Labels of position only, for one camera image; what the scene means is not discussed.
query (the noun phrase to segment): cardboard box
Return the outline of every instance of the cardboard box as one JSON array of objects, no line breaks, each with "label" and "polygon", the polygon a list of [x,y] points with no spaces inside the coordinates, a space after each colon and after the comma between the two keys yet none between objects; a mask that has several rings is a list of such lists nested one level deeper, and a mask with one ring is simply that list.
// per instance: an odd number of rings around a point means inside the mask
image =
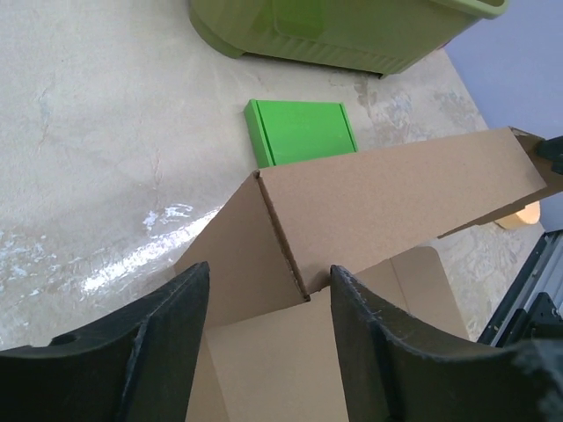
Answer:
[{"label": "cardboard box", "polygon": [[347,420],[320,291],[331,264],[466,337],[439,258],[412,248],[560,191],[538,139],[507,128],[253,173],[176,265],[211,267],[188,420]]}]

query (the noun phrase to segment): green plastic basket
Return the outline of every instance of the green plastic basket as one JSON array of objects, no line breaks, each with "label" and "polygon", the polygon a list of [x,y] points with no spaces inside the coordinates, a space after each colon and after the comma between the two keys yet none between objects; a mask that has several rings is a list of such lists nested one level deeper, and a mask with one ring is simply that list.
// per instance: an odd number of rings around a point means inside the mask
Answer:
[{"label": "green plastic basket", "polygon": [[244,53],[399,73],[508,0],[191,0],[195,30],[230,57]]}]

